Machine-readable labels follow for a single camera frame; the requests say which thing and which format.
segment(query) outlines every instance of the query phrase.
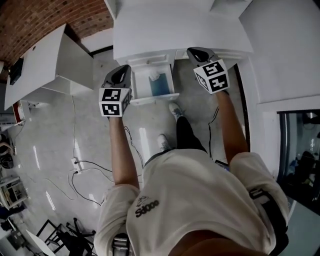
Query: white t-shirt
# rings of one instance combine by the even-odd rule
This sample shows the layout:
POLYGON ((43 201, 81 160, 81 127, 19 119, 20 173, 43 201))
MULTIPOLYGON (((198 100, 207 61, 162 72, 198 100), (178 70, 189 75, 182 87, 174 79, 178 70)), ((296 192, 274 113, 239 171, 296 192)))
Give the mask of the white t-shirt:
POLYGON ((112 255, 112 242, 126 228, 136 256, 165 256, 189 232, 209 230, 239 245, 270 253, 274 239, 248 191, 263 188, 288 222, 288 202, 258 154, 240 153, 230 172, 204 151, 175 149, 144 169, 144 187, 123 184, 106 193, 94 246, 112 255))

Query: black and white marker cube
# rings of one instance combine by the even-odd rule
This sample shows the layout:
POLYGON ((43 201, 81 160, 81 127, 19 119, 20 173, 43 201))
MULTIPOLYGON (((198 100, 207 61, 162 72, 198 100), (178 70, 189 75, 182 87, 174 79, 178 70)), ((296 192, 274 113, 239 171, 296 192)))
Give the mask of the black and white marker cube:
POLYGON ((210 94, 230 87, 228 71, 222 59, 197 67, 193 71, 199 84, 210 94))
POLYGON ((99 106, 103 117, 122 117, 131 100, 130 88, 100 88, 99 106))

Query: white sneaker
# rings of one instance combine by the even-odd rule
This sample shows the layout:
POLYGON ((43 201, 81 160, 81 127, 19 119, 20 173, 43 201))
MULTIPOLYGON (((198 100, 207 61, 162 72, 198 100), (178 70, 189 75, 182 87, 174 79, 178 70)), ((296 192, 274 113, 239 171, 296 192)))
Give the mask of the white sneaker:
POLYGON ((158 136, 158 138, 156 139, 156 141, 158 142, 158 146, 159 146, 161 152, 172 149, 169 142, 168 142, 166 135, 160 134, 158 136))
POLYGON ((169 104, 169 110, 171 111, 172 115, 174 116, 175 120, 177 121, 179 117, 183 117, 182 111, 180 107, 176 103, 169 104))

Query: tiled floor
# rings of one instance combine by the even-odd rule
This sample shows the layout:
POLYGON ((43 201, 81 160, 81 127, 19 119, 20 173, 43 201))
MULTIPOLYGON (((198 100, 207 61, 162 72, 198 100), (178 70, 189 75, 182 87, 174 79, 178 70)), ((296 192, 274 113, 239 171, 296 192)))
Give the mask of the tiled floor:
MULTIPOLYGON (((118 64, 113 60, 113 52, 107 51, 94 56, 95 90, 72 97, 61 95, 48 107, 31 110, 31 119, 24 125, 16 138, 17 157, 14 158, 14 171, 21 177, 29 200, 27 210, 22 213, 20 228, 27 228, 33 233, 50 219, 59 224, 72 222, 78 218, 87 231, 96 229, 99 217, 99 206, 93 202, 76 197, 68 184, 67 176, 73 169, 74 135, 75 155, 82 160, 95 162, 107 169, 111 168, 111 149, 108 119, 101 117, 98 105, 98 92, 105 75, 118 64), (48 200, 50 196, 54 210, 48 200)), ((243 111, 235 71, 229 70, 231 99, 235 105, 241 124, 244 124, 243 111)), ((176 61, 173 80, 180 92, 178 104, 184 110, 195 135, 203 146, 208 149, 208 122, 212 119, 217 102, 200 87, 188 60, 176 61)), ((168 109, 168 103, 157 101, 154 104, 142 106, 130 105, 123 117, 124 124, 131 131, 133 143, 142 154, 144 160, 159 152, 157 136, 168 135, 175 144, 175 120, 168 109), (142 143, 148 144, 149 151, 142 149, 142 143)), ((9 132, 14 138, 20 131, 15 127, 9 132)), ((212 124, 213 159, 225 161, 219 119, 212 124)), ((135 150, 131 148, 138 173, 142 167, 135 150)), ((96 167, 84 163, 84 168, 96 167)), ((112 179, 112 175, 102 171, 112 179)), ((76 189, 87 198, 101 201, 105 190, 113 184, 98 170, 74 176, 76 189)))

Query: open drawer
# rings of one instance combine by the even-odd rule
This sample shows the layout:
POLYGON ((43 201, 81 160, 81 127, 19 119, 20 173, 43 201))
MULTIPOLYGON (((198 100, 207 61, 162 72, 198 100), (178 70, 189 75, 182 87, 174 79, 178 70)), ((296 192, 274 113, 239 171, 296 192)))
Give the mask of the open drawer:
POLYGON ((166 54, 130 60, 133 105, 153 103, 156 100, 173 101, 178 98, 166 54), (152 74, 158 79, 152 80, 152 74))

